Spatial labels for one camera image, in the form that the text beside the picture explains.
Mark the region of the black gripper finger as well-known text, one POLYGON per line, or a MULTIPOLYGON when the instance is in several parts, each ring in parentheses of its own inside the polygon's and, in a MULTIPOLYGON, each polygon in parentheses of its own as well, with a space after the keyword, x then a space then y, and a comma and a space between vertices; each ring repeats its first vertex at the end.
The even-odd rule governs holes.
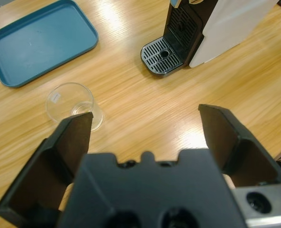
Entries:
POLYGON ((0 200, 0 217, 18 228, 54 228, 67 186, 88 152, 93 114, 63 119, 37 147, 0 200))
POLYGON ((281 167, 230 110, 208 104, 198 109, 206 144, 234 186, 281 183, 281 167))

